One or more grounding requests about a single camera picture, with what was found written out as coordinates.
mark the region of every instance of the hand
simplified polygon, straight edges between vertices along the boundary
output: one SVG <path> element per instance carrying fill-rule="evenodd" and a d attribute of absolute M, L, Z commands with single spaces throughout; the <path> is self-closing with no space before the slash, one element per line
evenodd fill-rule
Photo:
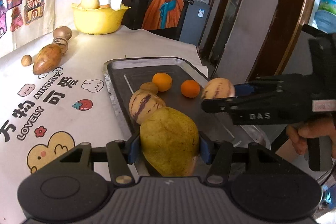
<path fill-rule="evenodd" d="M 304 155 L 307 151 L 307 138 L 313 139 L 329 136 L 332 141 L 332 157 L 336 159 L 336 129 L 331 116 L 323 117 L 313 122 L 307 122 L 298 130 L 288 125 L 286 134 L 292 141 L 296 153 Z"/>

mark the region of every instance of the brown kiwi fruit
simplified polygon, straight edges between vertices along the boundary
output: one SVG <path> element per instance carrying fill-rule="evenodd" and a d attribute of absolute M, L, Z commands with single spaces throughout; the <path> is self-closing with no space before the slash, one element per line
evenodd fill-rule
<path fill-rule="evenodd" d="M 61 47 L 62 54 L 65 54 L 67 52 L 68 41 L 66 39 L 64 39 L 63 37 L 56 37 L 56 38 L 54 38 L 54 40 L 52 42 L 56 43 L 57 45 L 59 45 Z"/>
<path fill-rule="evenodd" d="M 69 40 L 72 37 L 72 31 L 67 26 L 61 26 L 54 30 L 53 37 L 63 37 L 66 40 Z"/>

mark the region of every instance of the white tablecloth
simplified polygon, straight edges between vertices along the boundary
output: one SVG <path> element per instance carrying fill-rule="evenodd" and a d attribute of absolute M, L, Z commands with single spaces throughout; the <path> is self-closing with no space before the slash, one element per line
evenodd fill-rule
<path fill-rule="evenodd" d="M 180 57 L 207 75 L 193 45 L 126 27 L 99 36 L 74 31 L 59 68 L 47 75 L 36 76 L 32 65 L 21 65 L 23 55 L 36 55 L 52 40 L 49 33 L 0 58 L 1 224 L 25 219 L 16 191 L 31 172 L 81 142 L 98 147 L 124 138 L 104 83 L 106 61 Z M 108 177 L 106 166 L 96 167 Z"/>

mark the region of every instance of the blue water jug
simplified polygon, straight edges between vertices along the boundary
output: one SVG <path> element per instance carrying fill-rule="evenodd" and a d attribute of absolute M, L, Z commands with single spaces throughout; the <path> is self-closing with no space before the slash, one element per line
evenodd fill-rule
<path fill-rule="evenodd" d="M 326 33 L 336 32 L 336 0 L 320 0 L 314 18 L 321 31 Z"/>

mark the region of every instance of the yellow bowl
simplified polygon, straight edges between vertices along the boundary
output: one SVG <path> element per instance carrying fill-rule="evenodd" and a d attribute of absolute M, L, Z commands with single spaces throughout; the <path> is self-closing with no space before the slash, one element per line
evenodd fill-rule
<path fill-rule="evenodd" d="M 88 34 L 105 34 L 118 30 L 125 12 L 130 7 L 123 4 L 120 10 L 112 8 L 81 9 L 75 3 L 72 4 L 73 19 L 77 30 Z"/>

